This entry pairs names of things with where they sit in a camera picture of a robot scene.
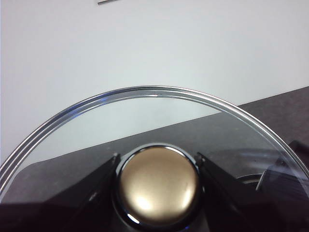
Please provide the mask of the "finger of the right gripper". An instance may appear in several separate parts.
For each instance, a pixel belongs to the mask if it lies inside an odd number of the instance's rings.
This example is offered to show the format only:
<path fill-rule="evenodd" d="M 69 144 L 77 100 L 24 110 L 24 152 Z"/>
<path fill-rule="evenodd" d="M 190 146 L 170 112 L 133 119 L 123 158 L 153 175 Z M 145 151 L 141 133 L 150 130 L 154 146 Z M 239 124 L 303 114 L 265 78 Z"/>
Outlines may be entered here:
<path fill-rule="evenodd" d="M 309 146 L 298 141 L 293 140 L 289 143 L 289 147 L 297 154 L 300 159 L 309 158 Z"/>
<path fill-rule="evenodd" d="M 258 191 L 283 190 L 285 188 L 290 190 L 303 190 L 301 182 L 291 171 L 288 169 L 279 171 L 272 167 L 262 173 L 256 186 L 256 190 Z"/>

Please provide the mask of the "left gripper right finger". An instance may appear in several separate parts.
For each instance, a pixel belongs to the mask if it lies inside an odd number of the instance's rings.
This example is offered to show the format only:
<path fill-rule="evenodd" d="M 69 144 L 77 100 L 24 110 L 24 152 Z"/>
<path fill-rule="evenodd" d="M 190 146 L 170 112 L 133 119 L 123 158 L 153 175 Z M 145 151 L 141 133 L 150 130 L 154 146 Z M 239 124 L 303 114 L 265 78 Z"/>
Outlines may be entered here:
<path fill-rule="evenodd" d="M 202 153 L 196 155 L 200 180 L 205 191 L 204 211 L 212 232 L 307 232 L 309 196 L 303 190 L 267 190 L 234 178 Z M 288 169 L 270 166 L 276 170 Z"/>

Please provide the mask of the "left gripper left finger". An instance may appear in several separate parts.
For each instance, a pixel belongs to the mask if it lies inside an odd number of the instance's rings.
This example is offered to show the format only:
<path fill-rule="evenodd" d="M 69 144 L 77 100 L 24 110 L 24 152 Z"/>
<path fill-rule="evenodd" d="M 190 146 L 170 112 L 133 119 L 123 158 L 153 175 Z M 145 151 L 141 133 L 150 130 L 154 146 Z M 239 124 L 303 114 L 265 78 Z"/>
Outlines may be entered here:
<path fill-rule="evenodd" d="M 112 186 L 120 154 L 77 184 L 42 203 L 4 203 L 2 232 L 108 232 L 113 206 Z"/>

